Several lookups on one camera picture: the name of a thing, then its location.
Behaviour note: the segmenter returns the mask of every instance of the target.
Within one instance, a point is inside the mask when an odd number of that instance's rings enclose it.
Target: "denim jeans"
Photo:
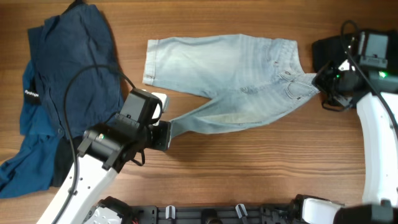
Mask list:
[[[239,34],[149,40],[143,83],[211,99],[171,120],[173,138],[276,121],[318,93],[314,76],[302,70],[296,41]]]

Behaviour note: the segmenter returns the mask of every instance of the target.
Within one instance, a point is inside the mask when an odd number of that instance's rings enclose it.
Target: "wooden table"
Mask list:
[[[0,1],[0,161],[14,156],[22,108],[22,73],[30,59],[27,29],[62,13],[70,1]],[[361,27],[396,29],[397,1],[235,0],[92,1],[114,34],[120,65],[138,88],[162,91],[171,119],[207,102],[142,82],[148,39],[247,34],[298,41],[300,61],[312,71],[311,43],[337,35],[346,19]],[[320,96],[268,126],[173,139],[167,153],[146,150],[147,164],[125,165],[103,194],[131,205],[235,205],[289,202],[310,194],[361,203],[364,152],[356,111],[333,113]],[[0,200],[0,223],[35,223],[57,189]]]

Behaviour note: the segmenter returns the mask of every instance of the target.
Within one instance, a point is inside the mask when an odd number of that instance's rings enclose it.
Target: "light blue jeans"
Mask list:
[[[269,124],[318,93],[297,43],[248,35],[149,40],[143,83],[211,99],[171,120],[186,131],[227,133]]]

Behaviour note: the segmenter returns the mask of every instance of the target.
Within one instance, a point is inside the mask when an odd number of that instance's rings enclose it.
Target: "navy blue cloth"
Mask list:
[[[65,134],[63,96],[81,68],[105,64],[118,67],[113,38],[104,17],[94,5],[80,4],[60,16],[29,29],[35,87],[44,110],[59,137]],[[121,110],[120,78],[106,68],[80,75],[69,89],[67,115],[72,137],[105,121]]]
[[[30,88],[34,74],[29,62],[22,76],[24,90]],[[0,198],[47,190],[52,181],[59,138],[43,106],[24,101],[19,125],[25,139],[18,154],[0,167]]]

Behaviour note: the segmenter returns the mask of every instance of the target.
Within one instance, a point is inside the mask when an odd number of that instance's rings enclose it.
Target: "clothing tag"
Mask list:
[[[41,104],[39,94],[32,90],[25,90],[24,96],[25,96],[25,102],[27,102],[27,103],[30,103],[33,105]]]

